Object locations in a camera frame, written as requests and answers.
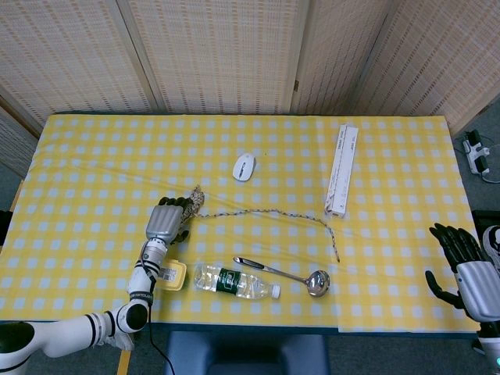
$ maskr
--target cord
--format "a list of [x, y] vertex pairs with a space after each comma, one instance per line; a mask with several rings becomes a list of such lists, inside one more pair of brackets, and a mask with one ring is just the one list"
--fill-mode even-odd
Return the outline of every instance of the cord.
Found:
[[456, 147], [454, 147], [453, 149], [462, 155], [467, 155], [464, 151], [458, 150]]
[[488, 182], [489, 184], [500, 184], [500, 181], [489, 180], [483, 174], [481, 174], [481, 180], [483, 180], [484, 182]]
[[493, 141], [491, 138], [489, 138], [488, 136], [486, 136], [486, 135], [484, 135], [484, 134], [479, 133], [479, 136], [480, 136], [481, 138], [486, 138], [486, 139], [488, 139], [491, 143], [495, 143], [495, 141]]
[[341, 259], [340, 259], [340, 256], [338, 256], [337, 246], [335, 245], [334, 230], [331, 229], [331, 227], [327, 223], [325, 223], [323, 220], [318, 219], [317, 217], [314, 217], [314, 216], [302, 215], [301, 213], [285, 212], [285, 211], [281, 211], [280, 209], [242, 209], [240, 211], [219, 212], [219, 213], [212, 213], [212, 214], [207, 214], [207, 215], [202, 215], [200, 213], [196, 213], [195, 216], [207, 218], [207, 217], [219, 217], [219, 216], [237, 216], [237, 215], [244, 215], [246, 213], [279, 213], [280, 215], [285, 215], [285, 216], [290, 216], [290, 217], [300, 217], [303, 219], [312, 220], [312, 221], [316, 221], [317, 223], [320, 223], [330, 233], [331, 243], [332, 243], [332, 246], [333, 246], [334, 251], [335, 251], [335, 256], [337, 257], [337, 262], [340, 263]]
[[146, 270], [146, 267], [144, 265], [144, 250], [146, 249], [146, 244], [148, 243], [149, 240], [146, 240], [144, 244], [142, 244], [142, 249], [141, 249], [141, 255], [139, 256], [139, 259], [141, 260], [141, 266], [144, 268], [144, 271], [147, 273], [148, 271]]
[[151, 324], [151, 306], [149, 306], [149, 310], [148, 310], [148, 325], [149, 325], [149, 340], [151, 342], [151, 345], [153, 345], [153, 348], [155, 348], [159, 354], [162, 355], [162, 357], [169, 363], [169, 366], [170, 366], [170, 370], [172, 371], [172, 375], [175, 375], [175, 371], [173, 370], [173, 365], [169, 359], [169, 357], [167, 357], [165, 355], [165, 353], [162, 352], [162, 350], [160, 348], [158, 348], [158, 346], [156, 346], [155, 342], [153, 341], [153, 326]]

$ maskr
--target green bottle label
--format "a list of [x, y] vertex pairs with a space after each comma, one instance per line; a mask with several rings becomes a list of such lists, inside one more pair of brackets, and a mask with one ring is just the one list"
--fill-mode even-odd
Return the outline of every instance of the green bottle label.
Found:
[[221, 268], [219, 272], [219, 280], [217, 280], [217, 291], [225, 291], [235, 295], [238, 291], [238, 283], [240, 282], [241, 272], [226, 270]]

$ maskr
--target chair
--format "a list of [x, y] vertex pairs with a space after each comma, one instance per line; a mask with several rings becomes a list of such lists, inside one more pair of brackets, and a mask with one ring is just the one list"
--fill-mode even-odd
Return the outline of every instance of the chair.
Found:
[[316, 334], [174, 331], [166, 353], [177, 375], [330, 374], [325, 338]]

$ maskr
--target ladle handle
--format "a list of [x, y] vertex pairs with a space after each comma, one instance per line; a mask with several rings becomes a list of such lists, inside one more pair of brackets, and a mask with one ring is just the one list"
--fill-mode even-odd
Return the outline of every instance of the ladle handle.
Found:
[[305, 283], [305, 279], [302, 279], [301, 277], [298, 277], [298, 276], [295, 276], [295, 275], [290, 275], [289, 273], [286, 273], [286, 272], [283, 272], [283, 271], [279, 271], [279, 270], [276, 270], [276, 269], [268, 267], [268, 266], [264, 266], [263, 264], [254, 262], [253, 260], [250, 260], [250, 259], [246, 259], [246, 258], [241, 258], [239, 256], [235, 256], [233, 258], [233, 260], [236, 263], [245, 264], [246, 266], [249, 266], [251, 268], [256, 268], [257, 270], [271, 272], [271, 273], [274, 273], [276, 275], [285, 276], [285, 277], [288, 277], [290, 279], [299, 281], [301, 283]]

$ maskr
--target white box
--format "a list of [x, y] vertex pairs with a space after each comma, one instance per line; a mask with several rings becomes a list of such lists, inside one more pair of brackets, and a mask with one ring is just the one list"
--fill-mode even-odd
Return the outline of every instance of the white box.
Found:
[[325, 213], [340, 217], [345, 214], [357, 137], [357, 127], [341, 125], [328, 184]]

